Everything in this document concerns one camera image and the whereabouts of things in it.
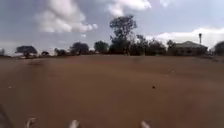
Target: green tree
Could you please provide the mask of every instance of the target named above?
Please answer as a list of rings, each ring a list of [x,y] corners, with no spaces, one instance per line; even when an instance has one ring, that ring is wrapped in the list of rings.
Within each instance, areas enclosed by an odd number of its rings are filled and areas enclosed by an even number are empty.
[[[123,54],[128,51],[130,46],[128,37],[133,34],[132,30],[137,28],[136,21],[133,18],[133,15],[121,16],[110,22],[110,28],[115,34],[115,37],[111,36],[110,52]]]
[[[149,47],[146,53],[147,55],[164,55],[166,53],[166,47],[162,42],[152,39],[149,41]]]
[[[16,53],[22,53],[26,58],[29,58],[30,54],[37,54],[37,50],[33,46],[23,45],[16,48]]]
[[[57,56],[67,56],[68,55],[66,50],[64,50],[64,49],[57,49],[57,48],[55,48],[54,52],[55,52],[55,54]]]
[[[168,46],[168,54],[169,55],[177,55],[176,48],[175,48],[176,43],[173,40],[168,40],[167,46]]]
[[[224,41],[220,41],[215,45],[215,54],[224,55]]]
[[[94,44],[94,48],[95,48],[95,51],[103,54],[103,53],[106,53],[108,51],[109,45],[106,42],[97,41]]]
[[[0,49],[0,56],[5,56],[5,49]]]
[[[70,52],[73,55],[88,54],[89,46],[86,43],[76,42],[70,47]]]
[[[48,51],[42,51],[41,56],[43,56],[43,57],[49,56],[49,52]]]
[[[148,48],[148,41],[143,35],[137,35],[138,47],[142,55],[145,55],[146,49]]]

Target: blue sky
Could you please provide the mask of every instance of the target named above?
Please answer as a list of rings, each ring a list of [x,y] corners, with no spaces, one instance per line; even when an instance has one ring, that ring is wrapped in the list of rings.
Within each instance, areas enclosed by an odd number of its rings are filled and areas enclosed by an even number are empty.
[[[34,45],[39,51],[82,41],[110,41],[109,22],[133,14],[135,33],[164,43],[187,40],[212,47],[224,40],[223,0],[0,0],[0,48]]]

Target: cloud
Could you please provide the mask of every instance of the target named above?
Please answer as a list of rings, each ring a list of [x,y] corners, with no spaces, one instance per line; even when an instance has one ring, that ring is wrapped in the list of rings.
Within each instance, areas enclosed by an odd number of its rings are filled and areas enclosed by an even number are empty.
[[[86,34],[82,34],[81,37],[86,38]]]
[[[142,11],[151,8],[151,4],[148,0],[98,0],[100,2],[106,2],[108,4],[107,11],[113,16],[123,16],[124,9],[132,9],[136,11]]]
[[[168,7],[171,3],[174,3],[176,0],[160,0],[160,4],[163,7]]]
[[[123,8],[119,4],[109,5],[108,11],[116,17],[124,16]]]
[[[49,33],[86,32],[97,29],[88,24],[85,15],[73,0],[48,0],[47,8],[36,16],[41,31]]]
[[[214,47],[219,41],[224,40],[224,28],[197,28],[191,32],[171,32],[162,33],[154,36],[156,39],[161,40],[164,44],[169,39],[177,43],[184,41],[199,42],[198,34],[202,33],[202,44],[209,48]],[[153,36],[147,36],[147,39],[152,39]]]

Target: dirt road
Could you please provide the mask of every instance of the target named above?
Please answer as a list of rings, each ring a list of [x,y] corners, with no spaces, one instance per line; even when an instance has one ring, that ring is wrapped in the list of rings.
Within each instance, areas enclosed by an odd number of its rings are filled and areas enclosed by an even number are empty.
[[[16,128],[223,128],[224,65],[196,58],[0,60],[0,102]]]

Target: building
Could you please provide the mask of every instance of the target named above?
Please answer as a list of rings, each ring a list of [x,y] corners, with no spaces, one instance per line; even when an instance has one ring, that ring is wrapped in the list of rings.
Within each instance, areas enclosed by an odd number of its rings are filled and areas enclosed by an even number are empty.
[[[206,54],[208,47],[191,41],[175,44],[175,53],[181,56],[195,56]]]

